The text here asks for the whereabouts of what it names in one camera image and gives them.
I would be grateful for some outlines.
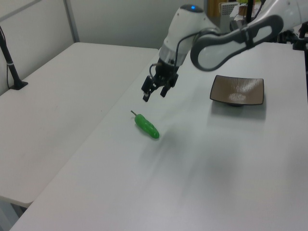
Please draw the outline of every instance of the square plate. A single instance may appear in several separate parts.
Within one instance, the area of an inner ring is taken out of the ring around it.
[[[217,75],[210,99],[233,106],[260,105],[264,101],[264,80]]]

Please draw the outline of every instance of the cable clamp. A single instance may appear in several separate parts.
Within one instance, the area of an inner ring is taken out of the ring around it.
[[[253,36],[248,26],[241,29],[241,35],[248,49],[255,47]]]

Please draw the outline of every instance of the black cable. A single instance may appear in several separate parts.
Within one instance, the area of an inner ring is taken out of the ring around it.
[[[5,45],[6,45],[6,38],[5,38],[5,35],[4,35],[4,32],[3,32],[1,26],[0,26],[0,32],[1,32],[1,35],[2,35],[2,37],[3,37],[3,39],[4,39],[4,42],[5,42]]]
[[[156,63],[156,64],[151,64],[150,68],[149,68],[149,72],[150,72],[150,76],[153,78],[153,75],[152,75],[152,72],[151,72],[151,69],[153,66],[161,66],[162,64],[161,63]]]
[[[4,42],[5,42],[5,45],[6,45],[6,38],[5,38],[5,35],[4,35],[4,32],[3,32],[1,26],[0,26],[0,32],[1,32],[1,35],[2,35]],[[8,89],[10,89],[10,86],[9,86],[9,66],[7,64],[6,64],[6,85],[8,86]]]
[[[259,8],[258,12],[256,13],[256,15],[255,15],[255,17],[254,17],[254,19],[253,19],[253,20],[255,20],[255,18],[256,18],[256,17],[258,16],[258,14],[260,13],[260,11],[261,11],[262,6],[264,5],[264,3],[265,3],[265,0],[261,1],[260,8]]]
[[[200,34],[200,32],[197,32],[197,33],[193,33],[193,34],[190,34],[188,36],[185,36],[184,38],[182,38],[179,42],[178,42],[178,45],[177,45],[177,49],[176,49],[176,52],[175,52],[175,61],[174,61],[174,69],[173,69],[173,73],[175,73],[175,69],[177,68],[177,61],[178,61],[178,53],[179,53],[179,46],[180,46],[180,43],[185,40],[185,39],[188,39],[192,36],[196,36]]]

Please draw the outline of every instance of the plate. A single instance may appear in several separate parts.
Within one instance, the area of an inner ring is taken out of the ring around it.
[[[261,105],[264,102],[264,80],[217,75],[210,99],[233,106]]]

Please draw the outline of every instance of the pepper stem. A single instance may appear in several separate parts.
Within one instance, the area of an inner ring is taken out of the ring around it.
[[[131,111],[135,116],[137,116],[137,114],[136,113],[134,113],[133,111]]]

